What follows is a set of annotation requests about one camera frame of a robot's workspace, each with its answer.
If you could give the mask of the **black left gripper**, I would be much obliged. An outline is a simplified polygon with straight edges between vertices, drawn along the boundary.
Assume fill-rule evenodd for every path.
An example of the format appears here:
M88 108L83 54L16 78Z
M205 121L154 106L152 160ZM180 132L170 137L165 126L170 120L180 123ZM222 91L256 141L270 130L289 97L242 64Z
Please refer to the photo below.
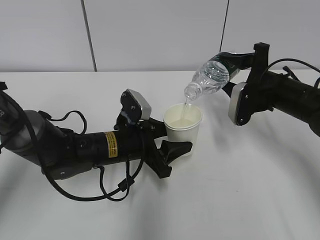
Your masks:
M161 150L155 139L166 137L167 130L163 121L149 118L136 124L128 124L124 117L118 117L114 126L118 158L130 161L141 159L160 178L168 178L172 167L168 166L177 158L189 153L193 147L190 141L171 142L163 140Z

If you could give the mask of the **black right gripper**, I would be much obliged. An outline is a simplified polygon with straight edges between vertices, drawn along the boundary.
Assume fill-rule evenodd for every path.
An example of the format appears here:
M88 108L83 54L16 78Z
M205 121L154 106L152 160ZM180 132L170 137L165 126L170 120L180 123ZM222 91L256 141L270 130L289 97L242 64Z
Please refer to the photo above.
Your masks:
M221 63L229 72L251 68L246 82L228 82L222 88L222 90L231 97L232 94L240 92L246 86L246 103L249 114L264 112L267 110L272 112L274 110L262 92L262 77L268 67L269 48L269 44L259 42L254 44L254 52L251 53L221 53Z

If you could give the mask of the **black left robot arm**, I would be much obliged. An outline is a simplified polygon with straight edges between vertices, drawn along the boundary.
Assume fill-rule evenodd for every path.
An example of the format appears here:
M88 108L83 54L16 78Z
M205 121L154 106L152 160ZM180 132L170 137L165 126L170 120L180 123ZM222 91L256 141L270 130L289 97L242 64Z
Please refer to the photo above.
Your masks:
M54 125L43 111L26 110L38 145L34 146L22 115L4 97L0 99L1 146L36 164L44 164L55 180L64 180L92 168L140 160L159 178L171 174L171 162L187 154L192 142L155 140L167 136L165 124L151 117L151 106L137 91L127 89L112 131L76 133Z

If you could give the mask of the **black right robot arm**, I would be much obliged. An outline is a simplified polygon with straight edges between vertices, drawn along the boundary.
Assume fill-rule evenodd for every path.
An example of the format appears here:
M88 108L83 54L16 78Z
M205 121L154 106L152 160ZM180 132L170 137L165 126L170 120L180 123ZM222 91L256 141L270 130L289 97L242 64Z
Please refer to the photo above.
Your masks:
M277 109L307 123L319 135L320 81L316 80L314 85L303 83L287 66L284 67L286 74L272 72L269 69L284 59L269 63L270 46L267 43L256 43L253 49L252 53L220 54L221 60L239 70L250 69L245 82L229 82L223 87L230 98L230 120L237 126L243 126L253 114Z

